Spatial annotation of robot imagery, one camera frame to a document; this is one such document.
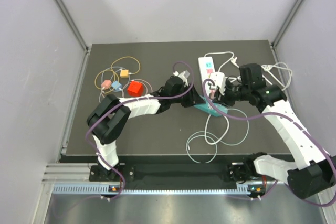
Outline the red cube socket adapter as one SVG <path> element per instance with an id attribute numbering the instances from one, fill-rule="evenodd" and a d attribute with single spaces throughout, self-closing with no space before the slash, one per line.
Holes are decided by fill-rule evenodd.
<path id="1" fill-rule="evenodd" d="M 128 88 L 127 92 L 131 97 L 140 97 L 143 93 L 143 84 L 137 81 L 132 81 Z"/>

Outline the white power strip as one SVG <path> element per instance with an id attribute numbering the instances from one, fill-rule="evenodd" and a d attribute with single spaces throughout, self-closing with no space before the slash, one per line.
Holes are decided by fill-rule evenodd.
<path id="1" fill-rule="evenodd" d="M 212 57 L 199 57 L 198 58 L 199 72 L 201 76 L 201 81 L 204 82 L 205 79 L 210 79 L 214 77 L 215 67 Z M 217 86 L 211 82 L 207 82 L 205 85 L 204 95 L 208 97 L 211 96 L 211 93 L 215 92 Z"/>

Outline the aluminium front rail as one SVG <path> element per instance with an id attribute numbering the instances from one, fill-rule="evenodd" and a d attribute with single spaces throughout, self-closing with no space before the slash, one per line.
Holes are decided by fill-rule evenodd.
<path id="1" fill-rule="evenodd" d="M 45 171 L 45 174 L 43 176 L 43 181 L 44 182 L 51 182 L 51 181 L 57 181 L 59 183 L 79 183 L 79 182 L 88 182 L 88 183 L 122 183 L 125 181 L 125 179 L 120 179 L 116 181 L 111 181 L 111 182 L 91 182 L 89 180 L 90 177 L 90 165 L 85 165 L 85 164 L 56 164 L 54 166 L 48 165 Z M 171 184 L 163 184 L 163 186 L 177 186 L 177 187 L 182 187 L 184 184 L 186 185 L 191 185 L 191 186 L 197 186 L 201 184 L 209 184 L 211 187 L 219 187 L 223 184 L 222 183 L 216 183 L 216 182 L 206 182 L 204 180 L 201 180 L 200 182 L 182 182 L 182 185 L 179 186 L 177 182 L 173 182 Z M 154 184 L 144 184 L 142 182 L 137 182 L 137 183 L 130 183 L 131 186 L 135 185 L 146 185 L 146 186 L 158 186 Z"/>

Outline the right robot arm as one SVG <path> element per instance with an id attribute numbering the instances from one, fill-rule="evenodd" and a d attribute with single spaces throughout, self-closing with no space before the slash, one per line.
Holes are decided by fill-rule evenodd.
<path id="1" fill-rule="evenodd" d="M 306 199 L 335 186 L 335 157 L 330 156 L 308 133 L 295 115 L 287 96 L 276 84 L 267 85 L 262 66 L 250 63 L 240 67 L 238 84 L 221 77 L 214 102 L 233 106 L 247 101 L 259 111 L 289 149 L 293 162 L 259 152 L 244 160 L 245 174 L 252 180 L 262 175 L 285 183 L 300 199 Z"/>

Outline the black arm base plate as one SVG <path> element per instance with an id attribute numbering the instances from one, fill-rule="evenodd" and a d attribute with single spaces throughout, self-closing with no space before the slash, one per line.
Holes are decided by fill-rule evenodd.
<path id="1" fill-rule="evenodd" d="M 93 165 L 90 169 L 91 182 L 111 182 L 118 178 L 125 179 L 127 183 L 142 182 L 146 184 L 163 185 L 177 182 L 206 182 L 216 183 L 243 183 L 249 180 L 261 180 L 262 176 L 249 174 L 248 170 L 239 163 L 130 163 L 117 164 L 115 167 L 103 167 L 101 164 Z"/>

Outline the teal power strip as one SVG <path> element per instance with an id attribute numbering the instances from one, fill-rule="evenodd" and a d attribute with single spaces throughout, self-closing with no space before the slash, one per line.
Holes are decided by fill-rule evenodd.
<path id="1" fill-rule="evenodd" d="M 212 106 L 210 106 L 207 102 L 207 100 L 201 96 L 201 98 L 204 100 L 204 103 L 202 104 L 196 104 L 194 105 L 194 108 L 196 109 L 199 109 L 207 114 L 210 114 L 212 116 L 215 116 L 215 117 L 219 117 L 219 116 L 222 116 L 218 111 L 216 111 Z M 221 104 L 218 104 L 218 103 L 215 103 L 214 104 L 221 112 L 227 114 L 228 112 L 228 108 L 221 105 Z"/>

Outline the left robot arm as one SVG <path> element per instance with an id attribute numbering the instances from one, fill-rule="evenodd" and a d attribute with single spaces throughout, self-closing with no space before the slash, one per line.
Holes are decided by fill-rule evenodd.
<path id="1" fill-rule="evenodd" d="M 172 104 L 189 108 L 205 104 L 205 101 L 193 84 L 180 76 L 170 76 L 157 91 L 138 98 L 124 99 L 111 94 L 103 99 L 87 118 L 87 125 L 98 150 L 98 167 L 103 177 L 114 180 L 119 174 L 116 140 L 127 120 L 163 113 Z"/>

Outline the left aluminium frame post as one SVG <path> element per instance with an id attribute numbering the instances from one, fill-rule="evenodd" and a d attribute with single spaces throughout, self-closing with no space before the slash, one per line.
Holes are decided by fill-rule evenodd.
<path id="1" fill-rule="evenodd" d="M 56 3 L 56 6 L 58 7 L 58 9 L 60 10 L 62 16 L 64 17 L 67 25 L 69 26 L 71 32 L 73 33 L 75 39 L 77 40 L 78 44 L 80 45 L 81 49 L 84 52 L 88 52 L 89 50 L 89 46 L 87 45 L 87 43 L 85 42 L 83 36 L 81 35 L 77 25 L 75 24 L 68 8 L 66 7 L 66 5 L 64 4 L 63 0 L 54 0 Z"/>

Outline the light blue usb charger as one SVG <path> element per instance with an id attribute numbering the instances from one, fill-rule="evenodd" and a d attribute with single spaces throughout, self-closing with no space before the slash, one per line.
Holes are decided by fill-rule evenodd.
<path id="1" fill-rule="evenodd" d="M 111 85 L 113 91 L 119 92 L 122 90 L 122 84 L 119 81 L 115 81 Z"/>

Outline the pink usb charger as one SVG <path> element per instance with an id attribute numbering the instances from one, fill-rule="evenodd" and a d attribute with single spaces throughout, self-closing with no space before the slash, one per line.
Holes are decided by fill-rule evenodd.
<path id="1" fill-rule="evenodd" d="M 107 90 L 107 89 L 110 89 L 111 86 L 112 86 L 112 81 L 111 80 L 105 80 L 101 84 L 101 89 L 102 90 Z"/>

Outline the aluminium frame post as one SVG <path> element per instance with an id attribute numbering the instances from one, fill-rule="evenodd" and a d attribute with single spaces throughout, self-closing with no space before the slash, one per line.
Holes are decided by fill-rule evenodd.
<path id="1" fill-rule="evenodd" d="M 56 6 L 58 7 L 58 9 L 60 10 L 62 16 L 64 17 L 67 25 L 69 26 L 71 32 L 73 33 L 75 39 L 77 40 L 78 44 L 80 45 L 81 49 L 84 52 L 88 52 L 89 50 L 89 46 L 87 45 L 87 43 L 85 42 L 83 36 L 81 35 L 77 25 L 75 24 L 68 8 L 66 7 L 66 5 L 64 4 L 63 0 L 54 0 L 56 3 Z"/>
<path id="2" fill-rule="evenodd" d="M 294 20 L 295 16 L 297 15 L 301 5 L 304 3 L 305 0 L 295 0 L 290 11 L 288 12 L 285 20 L 283 21 L 280 29 L 278 30 L 273 42 L 271 42 L 271 48 L 273 50 L 279 45 L 281 39 L 285 35 L 286 31 L 288 30 L 289 26 L 291 25 L 292 21 Z"/>

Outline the right aluminium frame post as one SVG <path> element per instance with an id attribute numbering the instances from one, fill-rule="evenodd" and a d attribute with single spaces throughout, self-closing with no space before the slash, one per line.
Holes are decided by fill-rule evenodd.
<path id="1" fill-rule="evenodd" d="M 288 30 L 289 26 L 291 25 L 292 21 L 294 20 L 295 16 L 297 15 L 301 5 L 304 3 L 305 0 L 295 0 L 290 11 L 288 12 L 285 20 L 283 21 L 280 29 L 278 30 L 273 42 L 271 42 L 271 48 L 273 50 L 279 45 L 281 39 L 285 35 L 286 31 Z"/>

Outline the yellow usb charger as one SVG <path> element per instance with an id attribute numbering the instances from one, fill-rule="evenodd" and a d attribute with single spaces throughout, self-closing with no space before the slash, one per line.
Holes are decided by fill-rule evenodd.
<path id="1" fill-rule="evenodd" d="M 121 78 L 128 78 L 130 75 L 130 72 L 128 69 L 121 69 L 120 70 L 120 77 Z"/>

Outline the dusty pink plug adapter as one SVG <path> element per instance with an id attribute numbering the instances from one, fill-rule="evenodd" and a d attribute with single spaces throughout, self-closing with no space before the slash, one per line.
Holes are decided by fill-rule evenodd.
<path id="1" fill-rule="evenodd" d="M 216 90 L 210 89 L 210 91 L 209 91 L 209 98 L 211 100 L 214 100 L 215 99 L 215 94 L 216 94 Z"/>

